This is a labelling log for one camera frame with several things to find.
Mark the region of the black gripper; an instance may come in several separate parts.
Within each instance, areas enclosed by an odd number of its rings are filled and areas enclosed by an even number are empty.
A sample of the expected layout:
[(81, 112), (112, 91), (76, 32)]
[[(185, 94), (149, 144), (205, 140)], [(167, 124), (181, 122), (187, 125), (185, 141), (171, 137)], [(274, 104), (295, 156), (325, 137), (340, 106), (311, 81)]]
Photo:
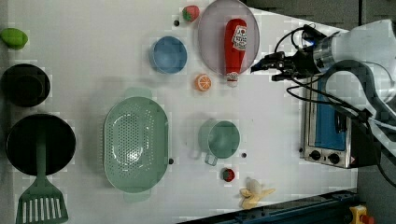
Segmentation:
[(271, 77), (274, 82), (309, 78), (319, 73), (314, 63), (313, 52), (310, 50), (298, 50), (294, 55), (286, 57), (283, 51), (268, 54), (254, 64), (250, 68), (250, 72), (269, 69), (282, 69), (282, 73)]

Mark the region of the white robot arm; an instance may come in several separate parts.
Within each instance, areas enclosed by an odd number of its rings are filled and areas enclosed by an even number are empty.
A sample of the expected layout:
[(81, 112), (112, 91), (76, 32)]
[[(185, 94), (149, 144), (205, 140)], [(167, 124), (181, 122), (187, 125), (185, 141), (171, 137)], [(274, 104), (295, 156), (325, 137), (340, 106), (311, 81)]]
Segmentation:
[(298, 29), (310, 45), (292, 56), (275, 50), (252, 65), (251, 72), (276, 69), (272, 80), (295, 80), (321, 74), (320, 92), (346, 111), (367, 111), (373, 136), (395, 152), (395, 21), (363, 24), (325, 35), (310, 25)]

